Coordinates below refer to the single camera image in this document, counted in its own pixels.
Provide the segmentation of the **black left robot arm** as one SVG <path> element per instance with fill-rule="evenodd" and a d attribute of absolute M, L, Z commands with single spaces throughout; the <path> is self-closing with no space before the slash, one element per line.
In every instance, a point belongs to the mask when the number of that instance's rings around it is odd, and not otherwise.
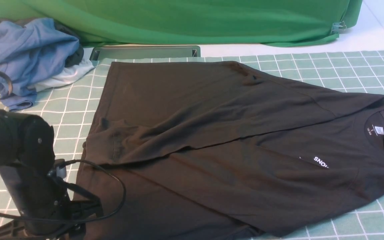
<path fill-rule="evenodd" d="M 0 110 L 0 176 L 20 216 L 0 226 L 0 240 L 83 240 L 97 196 L 65 181 L 54 129 L 40 116 Z"/>

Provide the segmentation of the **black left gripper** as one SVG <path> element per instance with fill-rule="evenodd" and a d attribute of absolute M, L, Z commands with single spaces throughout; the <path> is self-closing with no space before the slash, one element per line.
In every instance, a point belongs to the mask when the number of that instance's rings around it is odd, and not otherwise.
<path fill-rule="evenodd" d="M 61 178 L 54 181 L 26 167 L 11 166 L 0 167 L 0 175 L 21 217 L 77 221 L 103 216 L 97 196 L 75 185 L 74 189 L 84 193 L 86 200 L 72 201 Z M 0 226 L 0 240 L 82 240 L 85 234 L 86 225 L 76 222 L 11 220 Z"/>

